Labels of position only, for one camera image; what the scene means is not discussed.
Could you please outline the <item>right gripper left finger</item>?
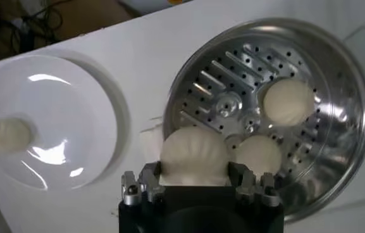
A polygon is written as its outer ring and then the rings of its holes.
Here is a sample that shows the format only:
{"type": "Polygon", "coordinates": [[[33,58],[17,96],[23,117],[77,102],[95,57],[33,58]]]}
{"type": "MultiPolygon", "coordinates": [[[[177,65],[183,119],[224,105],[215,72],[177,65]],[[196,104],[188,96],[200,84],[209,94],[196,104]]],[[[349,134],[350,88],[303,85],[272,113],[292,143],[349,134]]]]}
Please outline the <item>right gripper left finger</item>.
{"type": "Polygon", "coordinates": [[[161,199],[166,188],[159,183],[161,162],[146,163],[138,179],[132,171],[121,176],[121,197],[127,206],[137,206],[142,200],[154,203],[161,199]]]}

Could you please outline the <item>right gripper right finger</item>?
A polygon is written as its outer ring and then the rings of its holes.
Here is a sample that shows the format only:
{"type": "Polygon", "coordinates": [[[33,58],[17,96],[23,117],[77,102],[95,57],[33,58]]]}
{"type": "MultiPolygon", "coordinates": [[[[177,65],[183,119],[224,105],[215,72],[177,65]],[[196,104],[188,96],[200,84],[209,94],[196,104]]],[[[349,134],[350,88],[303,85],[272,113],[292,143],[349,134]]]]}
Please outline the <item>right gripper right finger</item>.
{"type": "Polygon", "coordinates": [[[280,197],[275,190],[275,179],[272,173],[265,172],[257,179],[254,172],[244,164],[229,162],[228,176],[240,201],[248,204],[260,201],[262,205],[271,208],[280,205],[280,197]]]}

